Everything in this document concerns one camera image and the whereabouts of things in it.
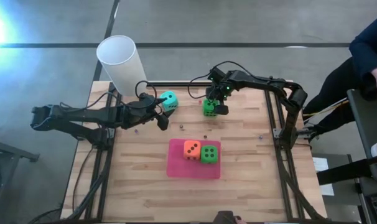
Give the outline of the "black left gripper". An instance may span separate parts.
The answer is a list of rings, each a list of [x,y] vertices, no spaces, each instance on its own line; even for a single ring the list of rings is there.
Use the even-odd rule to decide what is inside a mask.
[[[141,93],[138,101],[123,103],[119,107],[119,127],[129,129],[157,119],[158,127],[165,131],[169,125],[169,117],[175,110],[163,111],[159,114],[156,108],[166,100],[167,98]]]

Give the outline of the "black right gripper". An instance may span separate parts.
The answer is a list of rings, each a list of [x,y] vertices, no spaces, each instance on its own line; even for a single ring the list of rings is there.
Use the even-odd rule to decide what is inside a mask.
[[[212,82],[219,82],[218,99],[220,101],[225,101],[229,96],[231,96],[232,91],[236,90],[235,76],[239,72],[239,70],[230,70],[228,72],[223,72],[217,67],[212,68],[209,71],[208,79]],[[227,115],[229,113],[229,108],[227,105],[216,105],[214,106],[214,113]]]

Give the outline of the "large cyan foam die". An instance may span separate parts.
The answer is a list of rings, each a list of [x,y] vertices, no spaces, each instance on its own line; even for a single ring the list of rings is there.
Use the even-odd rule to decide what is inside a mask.
[[[164,99],[164,101],[162,102],[164,111],[174,110],[179,105],[176,94],[170,90],[165,91],[163,94],[161,94],[160,99]]]

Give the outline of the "large green foam die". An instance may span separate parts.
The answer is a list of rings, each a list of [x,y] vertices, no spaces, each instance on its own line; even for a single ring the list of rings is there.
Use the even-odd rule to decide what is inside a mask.
[[[218,148],[212,145],[202,146],[200,159],[202,164],[216,164],[218,162]]]
[[[207,98],[203,101],[203,115],[204,116],[217,116],[214,112],[215,106],[218,106],[220,102],[218,100],[209,100]]]

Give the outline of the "large orange foam die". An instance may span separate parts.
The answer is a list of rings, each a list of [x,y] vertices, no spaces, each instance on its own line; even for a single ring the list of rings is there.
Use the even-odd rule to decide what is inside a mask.
[[[184,142],[184,158],[186,160],[200,160],[201,142],[196,140],[186,140]]]

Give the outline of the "pink translucent plastic bin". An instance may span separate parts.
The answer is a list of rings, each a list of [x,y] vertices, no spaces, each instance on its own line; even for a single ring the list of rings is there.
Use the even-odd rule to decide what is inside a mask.
[[[196,140],[201,142],[201,148],[212,145],[218,148],[218,162],[216,164],[202,164],[200,160],[186,160],[184,158],[184,142],[194,139],[171,139],[167,156],[167,176],[185,177],[192,179],[219,179],[221,165],[221,142]]]

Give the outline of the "white shade table lamp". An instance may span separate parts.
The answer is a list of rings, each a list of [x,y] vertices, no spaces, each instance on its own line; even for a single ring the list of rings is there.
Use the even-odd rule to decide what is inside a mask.
[[[135,42],[125,35],[114,35],[103,40],[96,56],[117,91],[123,96],[136,96],[146,90],[147,81]]]

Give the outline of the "person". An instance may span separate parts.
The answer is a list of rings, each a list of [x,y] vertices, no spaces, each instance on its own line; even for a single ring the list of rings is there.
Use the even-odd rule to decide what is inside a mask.
[[[232,211],[219,211],[212,224],[247,224],[240,216],[235,216]]]
[[[319,93],[303,109],[303,119],[347,97],[347,91],[360,90],[367,100],[377,100],[376,80],[371,71],[377,68],[377,19],[350,43],[351,57],[325,79]]]

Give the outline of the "black flat beam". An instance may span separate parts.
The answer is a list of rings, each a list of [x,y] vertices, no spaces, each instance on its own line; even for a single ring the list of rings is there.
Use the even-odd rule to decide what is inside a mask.
[[[370,166],[373,164],[377,164],[377,157],[362,159],[333,169],[320,171],[317,173],[317,178],[320,185],[326,185],[359,177],[372,177]]]

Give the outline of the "dark grey desk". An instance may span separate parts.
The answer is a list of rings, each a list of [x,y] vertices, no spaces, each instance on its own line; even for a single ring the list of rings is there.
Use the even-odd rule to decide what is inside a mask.
[[[358,90],[347,91],[350,106],[364,147],[366,158],[371,159],[371,147],[377,143],[377,100],[368,101]],[[371,212],[370,197],[377,195],[377,164],[370,166],[372,177],[361,177],[360,186],[366,201],[370,224],[377,224]]]

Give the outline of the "black metal stand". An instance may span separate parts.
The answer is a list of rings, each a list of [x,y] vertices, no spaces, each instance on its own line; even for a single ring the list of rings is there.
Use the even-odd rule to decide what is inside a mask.
[[[0,142],[0,203],[22,158],[36,162],[39,155]]]

